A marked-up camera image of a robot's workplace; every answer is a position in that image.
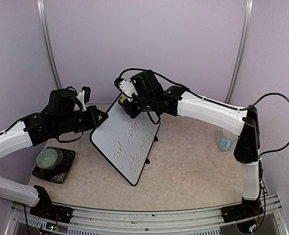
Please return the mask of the left aluminium corner post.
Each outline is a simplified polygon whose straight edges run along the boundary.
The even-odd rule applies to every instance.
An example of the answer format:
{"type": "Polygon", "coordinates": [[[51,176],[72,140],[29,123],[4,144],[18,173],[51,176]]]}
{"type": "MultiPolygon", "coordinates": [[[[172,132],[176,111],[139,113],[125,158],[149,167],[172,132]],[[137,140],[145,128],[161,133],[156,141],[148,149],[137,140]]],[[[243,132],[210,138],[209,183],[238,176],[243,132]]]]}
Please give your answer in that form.
{"type": "Polygon", "coordinates": [[[37,0],[37,9],[38,9],[38,14],[40,18],[40,23],[41,23],[41,28],[42,28],[42,34],[44,37],[44,44],[45,44],[45,49],[46,53],[48,56],[49,60],[49,65],[51,68],[51,72],[53,75],[53,81],[57,89],[62,88],[62,83],[60,81],[59,75],[58,75],[58,70],[53,54],[53,49],[52,49],[52,44],[50,40],[50,34],[49,34],[49,28],[48,28],[48,23],[47,23],[47,17],[46,17],[46,12],[45,12],[45,4],[44,0],[37,0]]]}

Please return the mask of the light blue ceramic mug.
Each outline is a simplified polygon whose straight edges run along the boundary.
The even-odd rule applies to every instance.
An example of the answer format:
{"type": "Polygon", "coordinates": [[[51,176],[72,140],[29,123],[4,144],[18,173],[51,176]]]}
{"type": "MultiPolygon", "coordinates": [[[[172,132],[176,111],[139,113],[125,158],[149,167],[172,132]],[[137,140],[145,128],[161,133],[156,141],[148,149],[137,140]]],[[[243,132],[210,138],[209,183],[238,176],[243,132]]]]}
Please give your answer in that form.
{"type": "Polygon", "coordinates": [[[218,148],[221,152],[228,152],[235,141],[237,140],[238,136],[223,129],[222,130],[222,135],[219,140],[218,148]]]}

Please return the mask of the aluminium front rail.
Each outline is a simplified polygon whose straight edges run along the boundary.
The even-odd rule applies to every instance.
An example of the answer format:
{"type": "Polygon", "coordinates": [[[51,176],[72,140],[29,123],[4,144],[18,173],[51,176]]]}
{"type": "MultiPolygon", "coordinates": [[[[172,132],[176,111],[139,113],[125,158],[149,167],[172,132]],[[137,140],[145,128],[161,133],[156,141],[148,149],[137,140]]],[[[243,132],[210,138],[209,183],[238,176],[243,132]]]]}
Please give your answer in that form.
{"type": "Polygon", "coordinates": [[[14,203],[5,226],[5,235],[18,234],[28,224],[38,234],[58,235],[219,235],[238,234],[237,228],[248,218],[225,222],[222,206],[177,211],[120,211],[71,206],[69,223],[58,223],[48,230],[51,220],[24,215],[23,207],[14,203]]]}

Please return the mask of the white whiteboard black frame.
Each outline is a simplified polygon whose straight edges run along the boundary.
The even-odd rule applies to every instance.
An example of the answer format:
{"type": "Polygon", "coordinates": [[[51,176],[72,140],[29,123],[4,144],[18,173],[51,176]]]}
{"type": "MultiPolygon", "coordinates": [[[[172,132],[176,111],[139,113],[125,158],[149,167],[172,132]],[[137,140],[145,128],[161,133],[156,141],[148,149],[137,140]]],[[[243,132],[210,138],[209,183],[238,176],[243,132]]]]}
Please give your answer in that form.
{"type": "Polygon", "coordinates": [[[160,127],[155,113],[130,118],[118,104],[120,94],[106,113],[108,118],[90,133],[91,144],[131,185],[136,186],[160,127]]]}

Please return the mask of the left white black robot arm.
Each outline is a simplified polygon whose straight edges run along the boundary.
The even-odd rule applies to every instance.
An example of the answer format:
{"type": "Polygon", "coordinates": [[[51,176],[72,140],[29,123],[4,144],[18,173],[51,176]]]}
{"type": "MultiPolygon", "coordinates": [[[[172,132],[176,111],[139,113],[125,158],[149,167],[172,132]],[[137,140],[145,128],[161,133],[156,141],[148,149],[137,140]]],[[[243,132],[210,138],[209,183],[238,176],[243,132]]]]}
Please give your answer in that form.
{"type": "MultiPolygon", "coordinates": [[[[48,104],[41,112],[25,116],[0,131],[0,159],[50,139],[61,142],[62,134],[84,133],[100,126],[108,114],[95,105],[86,105],[90,92],[90,87],[83,87],[79,93],[73,87],[51,91],[48,104]]],[[[23,185],[0,177],[0,198],[29,206],[32,215],[55,222],[70,222],[72,209],[54,205],[44,187],[23,185]]]]}

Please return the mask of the aluminium corner post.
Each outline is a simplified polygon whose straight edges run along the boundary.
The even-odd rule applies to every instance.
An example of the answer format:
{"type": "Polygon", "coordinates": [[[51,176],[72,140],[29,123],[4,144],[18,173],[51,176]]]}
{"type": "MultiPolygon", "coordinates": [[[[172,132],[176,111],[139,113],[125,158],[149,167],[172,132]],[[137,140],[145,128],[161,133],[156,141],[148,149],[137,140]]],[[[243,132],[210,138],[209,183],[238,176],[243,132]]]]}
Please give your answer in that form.
{"type": "Polygon", "coordinates": [[[247,37],[249,34],[249,27],[250,27],[250,21],[251,21],[251,15],[252,15],[252,9],[253,9],[253,0],[247,0],[245,5],[245,12],[244,12],[244,20],[242,25],[242,31],[240,36],[240,43],[238,47],[238,52],[236,56],[235,66],[232,72],[231,82],[228,88],[227,96],[225,98],[225,103],[231,103],[233,94],[236,89],[237,81],[239,78],[239,73],[245,53],[245,46],[247,37]]]}
{"type": "Polygon", "coordinates": [[[53,49],[52,49],[52,44],[50,40],[50,34],[49,34],[49,28],[48,28],[48,23],[47,23],[47,17],[46,17],[46,12],[45,12],[45,4],[44,0],[37,0],[37,9],[38,9],[38,14],[40,18],[40,23],[41,23],[41,28],[42,28],[42,34],[44,37],[44,44],[45,44],[45,49],[46,53],[48,56],[49,60],[49,65],[51,68],[51,72],[53,75],[53,81],[57,89],[62,88],[62,83],[60,81],[59,75],[58,75],[58,70],[53,54],[53,49]]]}

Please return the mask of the pale green ceramic bowl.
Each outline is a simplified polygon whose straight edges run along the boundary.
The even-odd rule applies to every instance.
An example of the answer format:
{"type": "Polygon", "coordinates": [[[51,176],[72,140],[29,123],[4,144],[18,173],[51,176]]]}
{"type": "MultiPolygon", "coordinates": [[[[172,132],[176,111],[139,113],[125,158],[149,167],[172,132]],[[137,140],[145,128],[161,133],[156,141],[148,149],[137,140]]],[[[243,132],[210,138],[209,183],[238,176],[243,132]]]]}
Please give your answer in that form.
{"type": "Polygon", "coordinates": [[[36,158],[36,166],[44,170],[52,170],[58,162],[58,153],[54,149],[43,150],[36,158]]]}

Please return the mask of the right aluminium corner post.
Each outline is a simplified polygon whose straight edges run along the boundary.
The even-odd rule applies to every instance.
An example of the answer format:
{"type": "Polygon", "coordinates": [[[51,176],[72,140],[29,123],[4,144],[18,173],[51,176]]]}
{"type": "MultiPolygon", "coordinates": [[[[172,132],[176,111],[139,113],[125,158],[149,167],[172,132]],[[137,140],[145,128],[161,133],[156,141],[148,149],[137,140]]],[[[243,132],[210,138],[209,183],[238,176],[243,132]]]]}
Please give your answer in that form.
{"type": "Polygon", "coordinates": [[[252,15],[252,9],[253,9],[253,0],[247,0],[245,5],[245,12],[244,12],[244,20],[242,25],[242,31],[240,36],[240,43],[238,47],[238,52],[236,56],[235,66],[232,72],[231,82],[228,88],[227,96],[225,98],[225,103],[231,103],[233,94],[236,89],[237,81],[239,78],[239,73],[245,53],[245,46],[247,37],[249,34],[249,27],[250,27],[250,21],[251,21],[251,15],[252,15]]]}

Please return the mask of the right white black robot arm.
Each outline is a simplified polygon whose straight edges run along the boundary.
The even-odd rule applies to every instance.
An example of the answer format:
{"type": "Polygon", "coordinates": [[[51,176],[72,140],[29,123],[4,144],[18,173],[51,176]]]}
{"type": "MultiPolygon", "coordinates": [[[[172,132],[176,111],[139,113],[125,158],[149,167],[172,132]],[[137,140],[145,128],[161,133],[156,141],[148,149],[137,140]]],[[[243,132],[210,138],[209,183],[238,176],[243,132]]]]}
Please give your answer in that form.
{"type": "Polygon", "coordinates": [[[138,72],[129,80],[120,75],[114,81],[123,94],[118,103],[128,116],[134,119],[141,112],[154,112],[157,116],[166,113],[207,122],[235,135],[233,155],[242,172],[243,197],[240,204],[222,209],[223,219],[232,222],[264,215],[266,206],[260,200],[263,169],[256,108],[246,109],[206,98],[174,81],[165,90],[157,79],[158,73],[144,69],[138,72]]]}

